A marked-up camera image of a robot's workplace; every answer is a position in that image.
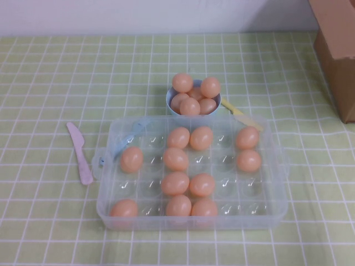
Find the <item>plastic egg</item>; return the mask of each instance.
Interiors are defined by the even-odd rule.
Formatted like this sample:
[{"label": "plastic egg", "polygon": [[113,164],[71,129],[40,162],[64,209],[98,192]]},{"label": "plastic egg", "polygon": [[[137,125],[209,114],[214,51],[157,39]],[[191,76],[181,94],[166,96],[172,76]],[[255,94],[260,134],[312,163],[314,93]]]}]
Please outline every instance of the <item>plastic egg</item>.
[{"label": "plastic egg", "polygon": [[167,168],[173,171],[185,171],[189,166],[189,158],[179,148],[167,148],[163,155],[163,161]]},{"label": "plastic egg", "polygon": [[215,179],[208,173],[200,173],[194,176],[190,182],[190,191],[199,197],[206,197],[215,190]]},{"label": "plastic egg", "polygon": [[141,168],[143,164],[143,153],[138,147],[129,147],[122,153],[121,169],[126,173],[134,173]]},{"label": "plastic egg", "polygon": [[237,166],[244,172],[256,172],[261,166],[261,157],[255,150],[243,150],[237,157]]},{"label": "plastic egg", "polygon": [[196,101],[200,101],[204,98],[200,87],[194,87],[192,90],[188,91],[187,94],[189,97],[194,98]]},{"label": "plastic egg", "polygon": [[185,195],[173,197],[166,205],[167,216],[189,216],[191,213],[191,201]]},{"label": "plastic egg", "polygon": [[189,98],[188,94],[186,93],[179,93],[176,94],[173,99],[171,100],[170,107],[176,113],[180,113],[180,104],[183,100]]},{"label": "plastic egg", "polygon": [[217,216],[218,209],[214,201],[209,198],[198,200],[192,207],[192,216]]},{"label": "plastic egg", "polygon": [[200,104],[194,98],[187,98],[182,100],[180,104],[180,114],[181,115],[199,115],[200,114]]},{"label": "plastic egg", "polygon": [[183,172],[168,174],[161,181],[161,190],[169,196],[176,196],[185,193],[189,187],[189,177]]},{"label": "plastic egg", "polygon": [[200,126],[192,132],[190,145],[194,150],[202,151],[208,149],[213,141],[213,132],[208,126]]},{"label": "plastic egg", "polygon": [[253,126],[247,126],[239,131],[236,146],[241,150],[252,149],[259,142],[259,138],[259,131]]},{"label": "plastic egg", "polygon": [[206,98],[199,101],[200,115],[208,115],[217,108],[217,103],[214,99]]},{"label": "plastic egg", "polygon": [[110,211],[112,217],[135,217],[138,215],[138,205],[132,199],[117,202]]},{"label": "plastic egg", "polygon": [[221,92],[221,84],[218,79],[210,76],[201,83],[201,93],[206,98],[214,98]]},{"label": "plastic egg", "polygon": [[189,74],[178,73],[173,77],[173,88],[180,93],[187,93],[194,86],[194,80]]},{"label": "plastic egg", "polygon": [[166,144],[169,148],[175,147],[183,149],[189,144],[189,140],[189,130],[185,127],[178,127],[169,134]]}]

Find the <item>bowl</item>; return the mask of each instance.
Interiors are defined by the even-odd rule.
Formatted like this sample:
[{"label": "bowl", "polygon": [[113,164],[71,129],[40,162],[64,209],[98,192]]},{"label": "bowl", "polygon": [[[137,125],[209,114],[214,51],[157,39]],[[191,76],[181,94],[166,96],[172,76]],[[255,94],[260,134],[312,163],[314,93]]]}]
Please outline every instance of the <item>bowl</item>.
[{"label": "bowl", "polygon": [[[195,79],[194,80],[194,87],[200,87],[202,83],[202,80],[200,79]],[[176,91],[173,87],[171,87],[168,92],[166,93],[166,105],[168,106],[168,109],[170,111],[170,113],[172,115],[180,115],[178,113],[176,113],[171,107],[170,107],[170,103],[171,100],[174,98],[175,95],[179,94],[178,91]],[[218,95],[216,97],[213,98],[214,101],[217,103],[217,108],[216,110],[214,110],[212,113],[208,114],[208,115],[215,115],[217,114],[217,109],[220,107],[221,105],[221,94],[218,93]]]}]

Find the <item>egg tray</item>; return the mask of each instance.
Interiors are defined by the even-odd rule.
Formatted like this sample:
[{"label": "egg tray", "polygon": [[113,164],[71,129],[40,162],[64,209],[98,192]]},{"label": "egg tray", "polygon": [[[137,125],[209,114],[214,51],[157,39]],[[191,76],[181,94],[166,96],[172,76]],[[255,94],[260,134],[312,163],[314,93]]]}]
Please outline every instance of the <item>egg tray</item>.
[{"label": "egg tray", "polygon": [[[97,212],[110,229],[238,229],[275,226],[287,212],[284,180],[288,164],[282,150],[273,144],[267,121],[253,118],[264,127],[255,148],[262,166],[255,173],[236,167],[240,152],[235,147],[237,133],[245,127],[233,115],[224,116],[146,116],[129,117],[112,122],[108,144],[100,157],[102,169],[94,164],[94,173],[101,176]],[[214,138],[205,151],[184,149],[189,157],[186,173],[193,178],[206,172],[214,177],[216,187],[210,198],[216,202],[216,217],[170,217],[165,207],[171,198],[162,193],[161,180],[171,171],[163,163],[166,139],[180,126],[190,133],[199,126],[209,126]],[[137,173],[120,169],[121,152],[130,146],[140,147],[144,163]],[[185,193],[192,204],[198,197]],[[134,218],[111,217],[109,212],[119,200],[129,198],[138,204]]]}]

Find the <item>brown cardboard box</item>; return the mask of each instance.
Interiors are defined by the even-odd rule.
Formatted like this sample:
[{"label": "brown cardboard box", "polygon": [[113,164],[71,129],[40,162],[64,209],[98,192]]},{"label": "brown cardboard box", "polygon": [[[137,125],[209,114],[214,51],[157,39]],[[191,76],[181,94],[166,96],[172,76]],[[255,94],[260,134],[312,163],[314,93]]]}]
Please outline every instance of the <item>brown cardboard box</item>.
[{"label": "brown cardboard box", "polygon": [[309,0],[318,20],[315,50],[344,123],[355,122],[355,0]]}]

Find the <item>yellow toy knife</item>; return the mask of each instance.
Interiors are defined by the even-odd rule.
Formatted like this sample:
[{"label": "yellow toy knife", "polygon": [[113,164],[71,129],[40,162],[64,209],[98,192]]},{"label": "yellow toy knife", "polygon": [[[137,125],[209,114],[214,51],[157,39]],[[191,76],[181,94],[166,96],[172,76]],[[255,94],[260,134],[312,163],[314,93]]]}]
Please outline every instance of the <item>yellow toy knife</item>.
[{"label": "yellow toy knife", "polygon": [[253,126],[256,129],[258,129],[258,131],[263,131],[264,130],[264,128],[261,125],[259,125],[255,121],[253,121],[251,118],[247,117],[240,110],[238,110],[231,103],[229,103],[225,98],[221,98],[221,104],[225,108],[230,110],[232,112],[232,114],[236,115],[237,116],[236,118],[238,119],[238,121],[242,122],[244,125]]}]

